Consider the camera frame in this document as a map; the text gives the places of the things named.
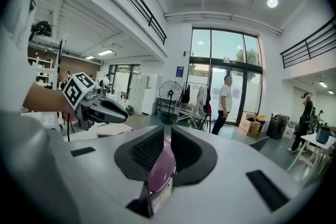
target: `water bottle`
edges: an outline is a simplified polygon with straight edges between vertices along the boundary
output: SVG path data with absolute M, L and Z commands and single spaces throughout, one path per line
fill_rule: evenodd
M 316 141 L 321 144 L 325 144 L 329 139 L 329 135 L 330 135 L 330 127 L 321 126 L 319 132 L 316 135 Z

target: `pink object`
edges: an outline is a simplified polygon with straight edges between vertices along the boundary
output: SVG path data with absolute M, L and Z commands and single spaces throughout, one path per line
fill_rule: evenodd
M 149 190 L 152 195 L 160 193 L 168 184 L 175 169 L 175 157 L 171 150 L 171 138 L 165 136 L 164 147 L 149 176 Z

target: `standing fan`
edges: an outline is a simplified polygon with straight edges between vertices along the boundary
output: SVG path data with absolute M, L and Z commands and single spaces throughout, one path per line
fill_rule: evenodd
M 173 108 L 171 109 L 171 105 L 176 104 L 176 102 L 180 99 L 182 93 L 182 87 L 176 81 L 166 81 L 163 83 L 159 89 L 159 96 L 162 102 L 169 104 L 168 115 L 166 119 L 162 117 L 162 123 L 164 124 L 173 124 L 171 119 L 171 113 L 173 112 Z

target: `glass door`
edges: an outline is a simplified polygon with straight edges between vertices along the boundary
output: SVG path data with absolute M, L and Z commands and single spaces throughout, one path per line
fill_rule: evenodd
M 243 81 L 244 81 L 244 70 L 229 68 L 225 66 L 212 66 L 210 73 L 210 93 L 211 100 L 210 105 L 212 109 L 211 120 L 215 122 L 218 118 L 218 106 L 220 98 L 220 90 L 224 85 L 224 78 L 226 75 L 232 77 L 231 94 L 232 94 L 232 109 L 230 111 L 229 117 L 226 119 L 226 124 L 238 125 L 238 119 L 240 115 L 240 110 L 242 107 L 242 96 L 243 96 Z

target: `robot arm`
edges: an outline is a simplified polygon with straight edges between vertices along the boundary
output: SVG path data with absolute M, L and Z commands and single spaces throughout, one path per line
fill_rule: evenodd
M 95 122 L 123 123 L 128 117 L 124 108 L 104 97 L 101 87 L 83 72 L 70 77 L 63 93 L 75 111 L 78 127 L 85 131 Z

